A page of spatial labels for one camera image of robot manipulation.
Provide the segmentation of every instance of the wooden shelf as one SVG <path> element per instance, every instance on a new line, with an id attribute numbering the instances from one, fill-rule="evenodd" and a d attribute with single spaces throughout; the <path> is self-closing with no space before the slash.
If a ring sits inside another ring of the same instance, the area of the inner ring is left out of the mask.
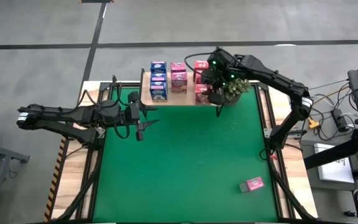
<path id="1" fill-rule="evenodd" d="M 142 86 L 140 87 L 142 95 L 140 100 L 149 106 L 205 106 L 196 105 L 195 83 L 193 83 L 193 72 L 187 73 L 187 93 L 172 93 L 171 73 L 167 72 L 167 98 L 164 103 L 153 102 L 150 94 L 150 76 L 151 72 L 142 74 Z"/>

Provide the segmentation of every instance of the desk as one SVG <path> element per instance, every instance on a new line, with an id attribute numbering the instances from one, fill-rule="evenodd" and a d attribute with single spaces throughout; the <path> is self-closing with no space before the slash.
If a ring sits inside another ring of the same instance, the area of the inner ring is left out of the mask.
<path id="1" fill-rule="evenodd" d="M 101 82 L 95 81 L 84 82 L 82 90 L 88 90 L 91 93 L 91 96 L 94 99 L 97 99 L 100 83 Z M 266 93 L 268 94 L 266 95 L 265 92 L 260 91 L 260 99 L 263 106 L 263 114 L 266 118 L 265 123 L 266 126 L 269 127 L 271 126 L 271 122 L 269 120 L 268 100 L 272 102 L 271 105 L 275 116 L 275 122 L 277 124 L 280 124 L 285 116 L 290 112 L 290 107 L 288 97 L 283 93 L 274 89 L 269 89 Z M 89 105 L 90 103 L 89 99 L 85 98 L 82 105 Z M 288 140 L 288 143 L 297 145 L 295 140 Z M 65 158 L 66 153 L 74 151 L 77 148 L 79 148 L 79 144 L 76 141 L 69 142 L 65 138 L 62 139 L 57 162 L 55 164 L 55 170 L 53 172 L 52 185 L 48 196 L 47 210 L 45 212 L 44 221 L 51 218 L 57 218 L 64 212 L 81 187 L 84 171 L 89 169 L 91 170 L 93 168 L 92 162 L 94 163 L 96 158 L 95 155 L 98 152 L 91 152 L 87 149 L 82 149 L 75 154 L 72 154 L 70 157 Z M 283 167 L 286 169 L 289 186 L 292 192 L 307 209 L 307 211 L 317 217 L 301 152 L 291 147 L 285 147 L 282 154 L 284 159 L 284 164 L 282 165 L 284 165 Z M 81 215 L 75 213 L 72 216 L 73 218 L 87 216 L 88 208 L 90 204 L 92 204 L 92 202 L 90 202 L 90 195 L 93 190 L 94 189 L 90 189 L 85 197 Z M 278 194 L 280 196 L 280 206 L 282 208 L 281 212 L 284 217 L 288 217 L 289 212 L 287 210 L 286 199 L 279 188 Z"/>

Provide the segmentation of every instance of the gray floor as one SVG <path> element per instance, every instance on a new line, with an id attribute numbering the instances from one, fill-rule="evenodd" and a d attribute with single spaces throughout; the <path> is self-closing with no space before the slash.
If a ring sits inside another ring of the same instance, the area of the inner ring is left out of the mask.
<path id="1" fill-rule="evenodd" d="M 88 44 L 100 4 L 77 0 L 0 0 L 0 45 Z M 118 0 L 104 15 L 99 43 L 358 39 L 358 0 Z M 253 54 L 271 68 L 309 87 L 346 78 L 358 68 L 358 45 L 227 47 Z M 212 47 L 98 49 L 90 80 L 138 80 L 151 60 L 181 61 Z M 60 136 L 23 131 L 16 109 L 29 103 L 74 106 L 88 56 L 83 50 L 0 50 L 0 146 L 30 154 L 30 163 L 11 164 L 0 195 L 0 223 L 42 220 Z M 330 93 L 341 83 L 311 93 Z M 325 102 L 318 108 L 329 110 Z M 341 105 L 353 113 L 348 102 Z M 330 125 L 324 127 L 333 131 Z M 305 139 L 314 140 L 308 133 Z M 348 136 L 335 139 L 341 142 Z M 349 192 L 313 189 L 323 220 L 358 222 Z"/>

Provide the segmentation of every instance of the green table surface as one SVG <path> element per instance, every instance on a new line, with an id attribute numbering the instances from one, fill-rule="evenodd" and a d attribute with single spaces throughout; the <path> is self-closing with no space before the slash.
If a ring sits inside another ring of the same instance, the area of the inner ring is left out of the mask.
<path id="1" fill-rule="evenodd" d="M 219 118 L 209 106 L 160 106 L 147 117 L 160 121 L 141 142 L 134 127 L 127 139 L 109 129 L 93 221 L 277 221 L 268 165 L 259 159 L 259 116 L 251 88 Z M 259 176 L 264 187 L 240 192 L 241 182 Z"/>

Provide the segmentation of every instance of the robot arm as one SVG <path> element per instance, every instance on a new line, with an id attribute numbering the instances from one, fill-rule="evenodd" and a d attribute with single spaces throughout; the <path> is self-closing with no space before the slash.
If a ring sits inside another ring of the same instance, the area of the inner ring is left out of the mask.
<path id="1" fill-rule="evenodd" d="M 258 80 L 267 84 L 290 97 L 291 113 L 284 122 L 273 127 L 269 137 L 270 149 L 282 149 L 288 132 L 298 121 L 304 121 L 310 114 L 313 100 L 307 87 L 295 82 L 278 71 L 266 68 L 263 63 L 252 55 L 232 56 L 227 51 L 217 47 L 208 57 L 209 70 L 201 74 L 204 83 L 210 84 L 213 91 L 217 92 L 225 83 L 241 78 L 243 80 Z"/>
<path id="2" fill-rule="evenodd" d="M 120 91 L 120 85 L 116 83 L 115 77 L 111 83 L 111 88 L 117 88 Z M 122 109 L 121 100 L 117 101 L 104 100 L 94 103 L 90 106 L 76 106 L 73 109 L 45 107 L 42 105 L 32 104 L 27 107 L 20 107 L 20 113 L 16 124 L 21 129 L 35 130 L 46 129 L 64 136 L 77 139 L 80 143 L 99 147 L 101 142 L 99 139 L 103 136 L 101 129 L 114 128 L 120 138 L 127 138 L 129 136 L 129 126 L 136 126 L 136 138 L 138 141 L 143 140 L 143 131 L 147 126 L 157 122 L 148 121 L 140 123 L 140 111 L 156 110 L 153 107 L 145 106 L 139 100 L 139 94 L 133 91 L 128 95 L 128 104 L 122 103 L 125 108 Z M 88 129 L 78 129 L 71 125 L 62 123 L 76 123 Z M 121 136 L 118 133 L 117 127 L 125 126 L 127 128 L 126 136 Z"/>

